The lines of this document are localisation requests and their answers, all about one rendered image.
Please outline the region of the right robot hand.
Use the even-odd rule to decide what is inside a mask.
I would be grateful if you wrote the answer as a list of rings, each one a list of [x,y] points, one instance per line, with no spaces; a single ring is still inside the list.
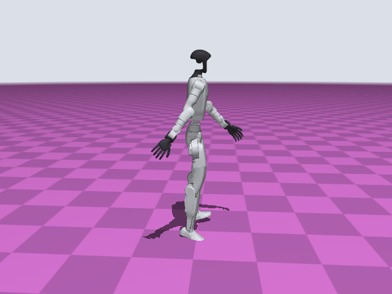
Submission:
[[[171,131],[169,131],[169,133],[170,133]],[[168,133],[168,134],[169,134]],[[155,151],[155,153],[153,154],[153,156],[160,150],[160,152],[158,153],[158,155],[156,156],[156,158],[161,154],[161,152],[162,151],[164,151],[163,153],[162,153],[162,155],[160,156],[160,158],[159,158],[159,160],[161,160],[161,158],[163,157],[163,155],[165,154],[165,152],[168,150],[168,152],[167,152],[167,155],[166,155],[166,157],[168,157],[169,156],[169,154],[170,154],[170,147],[171,147],[171,143],[173,143],[173,141],[175,140],[175,138],[174,139],[172,139],[171,137],[169,137],[168,136],[168,134],[165,136],[165,139],[163,139],[163,140],[161,140],[160,142],[159,142],[159,144],[158,145],[156,145],[154,148],[153,148],[153,150],[151,151],[151,152],[153,152],[158,146],[160,146],[156,151]]]

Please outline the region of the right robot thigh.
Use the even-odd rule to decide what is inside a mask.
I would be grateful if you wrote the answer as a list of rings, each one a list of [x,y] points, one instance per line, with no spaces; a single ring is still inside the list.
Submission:
[[[191,170],[193,183],[187,185],[192,186],[195,190],[195,194],[197,195],[202,188],[206,176],[207,165],[205,149],[202,143],[197,142],[197,138],[191,138],[188,143],[188,152],[189,156],[198,156],[192,159],[193,162]]]

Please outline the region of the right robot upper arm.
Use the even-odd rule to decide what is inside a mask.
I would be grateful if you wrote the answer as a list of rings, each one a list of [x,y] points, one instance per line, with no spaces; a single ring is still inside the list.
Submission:
[[[198,101],[198,98],[200,97],[201,93],[204,91],[205,89],[205,83],[201,80],[195,80],[192,88],[191,88],[191,92],[189,94],[189,97],[186,100],[186,103],[184,105],[183,111],[186,108],[192,108],[193,105],[195,105]],[[192,118],[193,115],[190,117]]]

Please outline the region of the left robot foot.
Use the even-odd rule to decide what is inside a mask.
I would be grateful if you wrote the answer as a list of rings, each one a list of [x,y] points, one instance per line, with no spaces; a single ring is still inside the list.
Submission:
[[[209,217],[211,215],[210,211],[198,211],[198,214],[196,215],[196,219],[204,219],[206,217]]]

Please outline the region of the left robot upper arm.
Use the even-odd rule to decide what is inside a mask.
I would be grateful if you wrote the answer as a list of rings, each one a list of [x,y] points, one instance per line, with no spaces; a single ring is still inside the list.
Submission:
[[[211,101],[207,101],[206,103],[206,111],[210,111],[213,108],[213,103]]]

